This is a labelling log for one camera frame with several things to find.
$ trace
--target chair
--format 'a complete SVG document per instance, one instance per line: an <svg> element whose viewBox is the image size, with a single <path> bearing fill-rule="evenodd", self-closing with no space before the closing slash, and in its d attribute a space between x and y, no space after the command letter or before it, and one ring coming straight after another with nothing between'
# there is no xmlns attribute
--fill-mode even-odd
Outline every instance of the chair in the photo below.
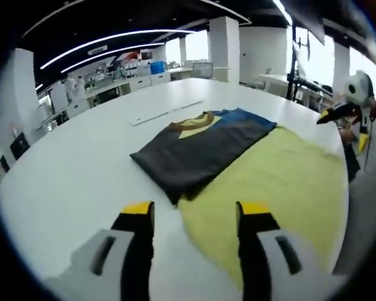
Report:
<svg viewBox="0 0 376 301"><path fill-rule="evenodd" d="M210 80L213 77L213 63L192 64L192 77Z"/></svg>

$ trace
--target person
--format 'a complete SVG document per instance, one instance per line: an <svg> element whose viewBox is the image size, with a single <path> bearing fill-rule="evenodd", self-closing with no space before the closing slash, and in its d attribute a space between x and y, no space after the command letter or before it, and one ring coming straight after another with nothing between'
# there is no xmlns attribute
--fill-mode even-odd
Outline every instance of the person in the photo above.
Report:
<svg viewBox="0 0 376 301"><path fill-rule="evenodd" d="M85 81L83 80L81 75L78 76L78 80L76 81L76 88L85 91Z"/></svg>
<svg viewBox="0 0 376 301"><path fill-rule="evenodd" d="M69 77L64 82L64 86L65 86L68 102L70 103L74 99L76 82L73 78Z"/></svg>

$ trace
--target blue container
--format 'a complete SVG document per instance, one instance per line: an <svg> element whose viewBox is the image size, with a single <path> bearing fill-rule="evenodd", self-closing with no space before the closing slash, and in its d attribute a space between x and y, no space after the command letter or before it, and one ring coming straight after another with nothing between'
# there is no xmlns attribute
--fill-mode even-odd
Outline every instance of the blue container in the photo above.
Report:
<svg viewBox="0 0 376 301"><path fill-rule="evenodd" d="M154 61L150 63L150 72L151 74L163 73L165 70L163 61Z"/></svg>

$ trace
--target white cabinet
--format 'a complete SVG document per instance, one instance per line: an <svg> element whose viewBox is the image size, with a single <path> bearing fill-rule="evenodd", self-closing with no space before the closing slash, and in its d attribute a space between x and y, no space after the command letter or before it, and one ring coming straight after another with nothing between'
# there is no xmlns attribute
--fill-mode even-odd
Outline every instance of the white cabinet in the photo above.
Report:
<svg viewBox="0 0 376 301"><path fill-rule="evenodd" d="M149 87L151 85L152 85L152 82L150 81L150 77L138 77L138 78L132 78L130 80L131 92L137 91L145 87Z"/></svg>
<svg viewBox="0 0 376 301"><path fill-rule="evenodd" d="M89 109L89 103L85 99L83 99L83 100L80 100L79 102L71 103L69 106L67 106L66 111L67 111L68 118L71 119L85 112L88 109Z"/></svg>
<svg viewBox="0 0 376 301"><path fill-rule="evenodd" d="M170 81L170 73L163 72L163 73L151 75L150 81L152 82L152 86L159 85L161 83L168 83Z"/></svg>

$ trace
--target white pillar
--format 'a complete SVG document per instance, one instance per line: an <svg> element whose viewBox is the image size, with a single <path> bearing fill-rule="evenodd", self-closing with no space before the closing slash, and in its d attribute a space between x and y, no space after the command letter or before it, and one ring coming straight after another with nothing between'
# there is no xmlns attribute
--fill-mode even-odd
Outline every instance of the white pillar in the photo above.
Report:
<svg viewBox="0 0 376 301"><path fill-rule="evenodd" d="M212 61L211 32L207 32L207 61Z"/></svg>
<svg viewBox="0 0 376 301"><path fill-rule="evenodd" d="M344 93L344 81L350 75L350 49L338 43L334 45L334 77L333 92L335 95Z"/></svg>
<svg viewBox="0 0 376 301"><path fill-rule="evenodd" d="M11 167L15 158L10 145L24 132L29 145L44 132L35 131L35 116L39 106L33 74L33 53L15 49L0 74L0 146Z"/></svg>
<svg viewBox="0 0 376 301"><path fill-rule="evenodd" d="M239 83L239 27L229 17L209 22L211 58L215 67L228 67L229 83Z"/></svg>
<svg viewBox="0 0 376 301"><path fill-rule="evenodd" d="M180 38L180 53L181 53L181 66L185 66L187 61L187 45L185 42L185 37Z"/></svg>

